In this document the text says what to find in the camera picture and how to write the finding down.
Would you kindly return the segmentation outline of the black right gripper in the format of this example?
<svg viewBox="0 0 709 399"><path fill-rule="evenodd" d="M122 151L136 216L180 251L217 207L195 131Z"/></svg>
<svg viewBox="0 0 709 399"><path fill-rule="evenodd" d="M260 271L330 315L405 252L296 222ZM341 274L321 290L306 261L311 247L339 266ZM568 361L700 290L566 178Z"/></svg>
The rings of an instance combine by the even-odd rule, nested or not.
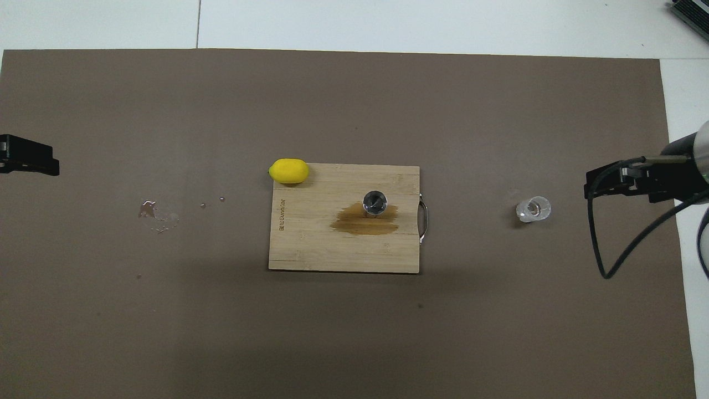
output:
<svg viewBox="0 0 709 399"><path fill-rule="evenodd" d="M703 180L707 180L707 134L693 133L683 138L672 141L664 147L661 152L663 156L669 156L673 161L681 161L679 165L688 166L690 174L698 175ZM600 179L600 183L595 190L592 190L593 182L607 169L611 173ZM648 178L648 167L643 164L633 164L631 166L618 167L615 162L606 166L590 170L585 174L587 181L584 184L584 197L623 195L639 196L648 195L650 203L659 203L669 200L679 200L686 202L691 197L701 194L708 189L706 182L687 183L678 180L658 182L649 194L650 184Z"/></svg>

